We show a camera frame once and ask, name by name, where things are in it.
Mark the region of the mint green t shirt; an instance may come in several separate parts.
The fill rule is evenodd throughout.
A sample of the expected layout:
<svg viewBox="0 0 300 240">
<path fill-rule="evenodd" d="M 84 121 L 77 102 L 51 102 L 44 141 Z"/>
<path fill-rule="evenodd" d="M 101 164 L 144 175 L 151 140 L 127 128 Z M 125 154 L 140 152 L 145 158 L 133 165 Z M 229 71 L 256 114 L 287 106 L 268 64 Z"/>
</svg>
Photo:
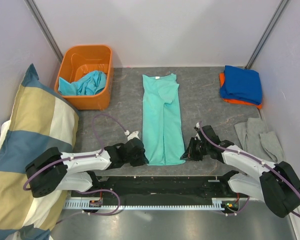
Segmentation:
<svg viewBox="0 0 300 240">
<path fill-rule="evenodd" d="M 142 76 L 142 142 L 149 166 L 184 164 L 179 84 L 173 73 Z"/>
</svg>

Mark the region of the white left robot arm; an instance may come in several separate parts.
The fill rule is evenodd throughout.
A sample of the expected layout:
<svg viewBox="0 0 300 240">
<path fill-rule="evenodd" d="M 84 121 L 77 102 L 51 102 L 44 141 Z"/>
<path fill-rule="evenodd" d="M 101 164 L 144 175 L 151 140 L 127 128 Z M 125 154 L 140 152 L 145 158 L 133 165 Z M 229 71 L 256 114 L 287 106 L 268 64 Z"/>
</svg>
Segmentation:
<svg viewBox="0 0 300 240">
<path fill-rule="evenodd" d="M 51 147 L 25 167 L 25 191 L 41 198 L 54 191 L 78 191 L 89 197 L 96 196 L 100 185 L 89 174 L 93 170 L 121 168 L 125 164 L 138 167 L 148 164 L 142 141 L 131 138 L 126 143 L 106 146 L 103 149 L 83 152 L 60 152 Z"/>
</svg>

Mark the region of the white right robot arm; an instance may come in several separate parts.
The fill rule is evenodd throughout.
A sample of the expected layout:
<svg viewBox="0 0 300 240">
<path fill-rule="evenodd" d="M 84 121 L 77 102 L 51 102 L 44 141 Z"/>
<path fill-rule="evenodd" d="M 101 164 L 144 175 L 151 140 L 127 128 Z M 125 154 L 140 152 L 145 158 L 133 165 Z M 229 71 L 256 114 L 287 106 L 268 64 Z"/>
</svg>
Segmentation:
<svg viewBox="0 0 300 240">
<path fill-rule="evenodd" d="M 182 160 L 201 161 L 210 156 L 237 170 L 226 175 L 219 184 L 225 197 L 244 194 L 265 203 L 280 218 L 295 214 L 300 206 L 300 179 L 292 166 L 281 161 L 274 163 L 256 157 L 229 140 L 220 140 L 210 125 L 194 128 L 196 136 L 190 139 Z"/>
</svg>

